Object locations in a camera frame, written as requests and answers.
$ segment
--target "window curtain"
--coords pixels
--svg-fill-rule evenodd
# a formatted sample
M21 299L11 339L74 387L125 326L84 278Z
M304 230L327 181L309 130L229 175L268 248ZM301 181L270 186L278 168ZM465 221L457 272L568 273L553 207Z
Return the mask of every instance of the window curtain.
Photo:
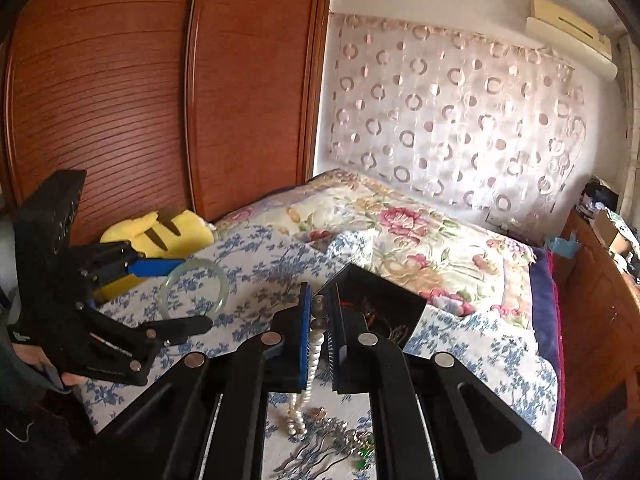
M623 99L626 108L626 145L628 159L620 216L628 224L640 226L640 52L628 34L620 38L620 71L623 79Z
M545 230L586 135L573 69L479 34L335 14L332 157L404 192Z

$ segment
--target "floral blanket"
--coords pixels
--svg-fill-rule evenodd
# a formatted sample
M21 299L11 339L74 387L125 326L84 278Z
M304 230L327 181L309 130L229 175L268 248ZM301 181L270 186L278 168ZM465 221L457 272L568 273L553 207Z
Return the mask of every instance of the floral blanket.
M373 230L367 269L457 316L496 310L508 323L532 328L529 246L449 218L357 173L328 171L231 213L216 227L224 237L252 224L316 247L340 232Z
M263 226L237 229L224 240L200 251L226 272L230 294L206 334L191 337L185 344L161 350L149 374L149 383L193 350L214 357L234 351L248 339L268 329L275 312L297 303L300 283L318 290L342 264L325 257L307 244ZM102 308L108 316L129 326L159 319L158 288L161 278L149 279ZM215 291L206 271L185 275L172 289L172 316L205 314ZM500 320L498 312L476 312L464 318L427 306L409 339L405 351L430 357L438 351L455 355L480 380L510 405L547 440L556 412L558 384L553 368L540 358L528 341L529 331ZM144 391L89 380L81 386L84 407L96 431L101 430ZM326 368L320 369L309 408L324 406L330 416L346 421L351 428L370 428L366 394L339 396L331 391ZM273 473L296 449L286 431L286 395L271 394L264 444L263 478ZM346 460L325 475L334 480L368 480L375 469L357 471Z

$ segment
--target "wall-mounted air conditioner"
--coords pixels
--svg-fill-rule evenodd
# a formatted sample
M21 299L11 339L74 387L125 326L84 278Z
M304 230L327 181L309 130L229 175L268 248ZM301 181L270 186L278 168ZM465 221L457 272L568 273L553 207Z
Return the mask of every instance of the wall-mounted air conditioner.
M549 44L607 81L616 78L618 67L611 61L609 38L564 7L546 0L532 0L526 34Z

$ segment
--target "open black box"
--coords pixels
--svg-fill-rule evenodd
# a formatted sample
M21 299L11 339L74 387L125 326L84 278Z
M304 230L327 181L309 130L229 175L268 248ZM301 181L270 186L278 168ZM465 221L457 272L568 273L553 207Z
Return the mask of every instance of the open black box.
M423 297L354 264L347 264L316 294L327 294L329 287L334 283L338 286L341 303L348 302L361 306L366 298L376 316L386 320L382 325L380 322L372 325L370 327L372 332L386 337L382 333L384 330L378 331L376 328L384 328L387 324L391 329L405 325L408 331L400 341L400 348L404 348L411 337L427 305Z

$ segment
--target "bed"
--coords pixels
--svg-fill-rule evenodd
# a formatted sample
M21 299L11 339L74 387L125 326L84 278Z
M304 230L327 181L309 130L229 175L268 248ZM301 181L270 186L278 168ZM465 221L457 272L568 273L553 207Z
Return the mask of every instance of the bed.
M198 256L216 261L227 273L226 307L209 333L163 349L149 383L189 351L215 356L235 350L266 330L277 310L296 303L300 282L318 290L352 261L428 300L405 351L452 352L544 438L559 443L559 325L545 253L338 170L238 210L217 222L216 231L218 240ZM102 310L131 325L152 319L158 315L160 281L148 280ZM532 294L534 282L545 294ZM180 280L170 301L172 313L206 312L207 287L205 272ZM81 394L99 431L142 391L89 380ZM334 394L326 368L316 377L309 404L319 406L350 428L370 428L368 397ZM264 478L276 478L273 469L295 449L285 413L286 396L271 394ZM327 477L375 478L374 470L357 471L352 462L336 465Z

